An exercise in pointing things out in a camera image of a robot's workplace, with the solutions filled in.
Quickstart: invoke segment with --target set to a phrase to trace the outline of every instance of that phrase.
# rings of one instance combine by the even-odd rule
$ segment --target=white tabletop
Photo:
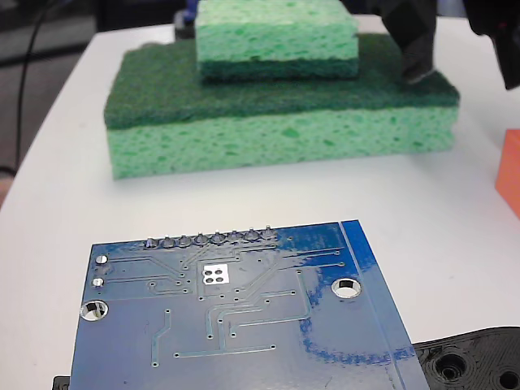
[[[451,152],[114,182],[102,118],[111,82],[126,50],[171,36],[98,34],[16,177],[0,211],[2,388],[50,388],[70,373],[91,244],[148,236],[360,219],[413,342],[520,326],[520,220],[494,189],[520,89],[504,90],[488,38],[440,21],[437,66],[462,96]]]

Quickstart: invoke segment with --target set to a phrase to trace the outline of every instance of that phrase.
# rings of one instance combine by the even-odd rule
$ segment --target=orange object
[[[508,130],[496,189],[520,218],[520,130]]]

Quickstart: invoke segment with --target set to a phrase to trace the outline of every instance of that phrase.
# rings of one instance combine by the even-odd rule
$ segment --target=black cable
[[[20,160],[22,154],[22,114],[24,113],[24,89],[25,89],[25,79],[27,77],[28,65],[31,60],[31,54],[33,52],[34,42],[36,41],[36,37],[38,32],[40,31],[41,24],[46,18],[47,11],[54,5],[56,0],[46,0],[43,9],[38,16],[38,19],[34,25],[34,29],[32,30],[31,40],[29,41],[29,46],[27,48],[27,52],[25,53],[24,64],[22,65],[22,76],[20,77],[19,89],[18,89],[18,103],[16,107],[16,149],[15,149],[15,167],[0,167],[0,172],[6,173],[10,176],[15,176],[18,168],[20,168]]]

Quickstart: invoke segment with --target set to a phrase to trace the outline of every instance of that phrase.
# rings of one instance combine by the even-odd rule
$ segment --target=light green sponge
[[[358,73],[358,22],[340,0],[201,0],[196,29],[205,80]]]
[[[459,96],[441,74],[404,84],[385,35],[361,35],[360,60],[355,80],[205,85],[193,41],[130,52],[105,109],[114,177],[451,147]]]

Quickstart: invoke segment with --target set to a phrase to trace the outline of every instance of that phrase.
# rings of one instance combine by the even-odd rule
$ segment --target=mounting hole
[[[80,317],[85,321],[99,321],[108,313],[108,305],[103,301],[88,301],[81,306]]]
[[[460,378],[466,372],[466,362],[455,354],[444,355],[435,364],[437,373],[446,380]]]
[[[518,388],[520,384],[520,379],[518,375],[512,371],[506,371],[504,374],[500,376],[500,385],[503,388],[514,389]]]
[[[332,292],[339,298],[355,298],[361,293],[361,285],[354,279],[338,279],[332,284]]]

